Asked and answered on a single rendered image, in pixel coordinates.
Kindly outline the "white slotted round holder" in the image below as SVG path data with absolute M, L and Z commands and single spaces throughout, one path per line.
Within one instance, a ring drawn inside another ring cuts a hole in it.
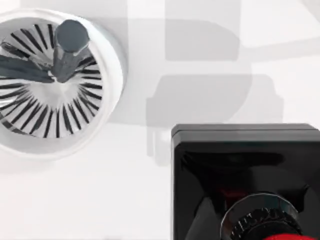
M 51 73 L 54 38 L 65 20 L 87 30 L 87 53 L 65 83 Z M 125 88 L 127 61 L 117 39 L 85 18 L 39 8 L 0 13 L 7 42 L 49 68 L 54 83 L 0 78 L 0 154 L 53 160 L 83 148 L 101 130 Z

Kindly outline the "red capped bottle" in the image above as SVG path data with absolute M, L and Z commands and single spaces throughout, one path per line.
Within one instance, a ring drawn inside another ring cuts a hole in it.
M 307 235 L 320 240 L 320 203 L 314 207 L 308 195 L 293 199 L 260 192 L 236 201 L 220 224 L 221 240 L 264 240 L 278 234 Z

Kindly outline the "black square box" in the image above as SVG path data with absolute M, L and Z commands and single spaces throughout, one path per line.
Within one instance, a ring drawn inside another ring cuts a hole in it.
M 320 203 L 320 130 L 306 123 L 178 124 L 171 131 L 170 240 L 221 240 L 221 221 L 257 193 Z

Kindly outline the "dark grey pen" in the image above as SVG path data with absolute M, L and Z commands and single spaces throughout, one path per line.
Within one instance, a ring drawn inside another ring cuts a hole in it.
M 49 68 L 8 42 L 0 43 L 0 79 L 22 79 L 35 83 L 51 84 L 55 80 Z

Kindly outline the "grey cylindrical marker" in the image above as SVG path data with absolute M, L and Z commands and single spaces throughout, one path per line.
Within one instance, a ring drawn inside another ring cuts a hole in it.
M 56 28 L 51 73 L 57 82 L 66 83 L 72 77 L 89 42 L 87 29 L 77 20 L 67 19 Z

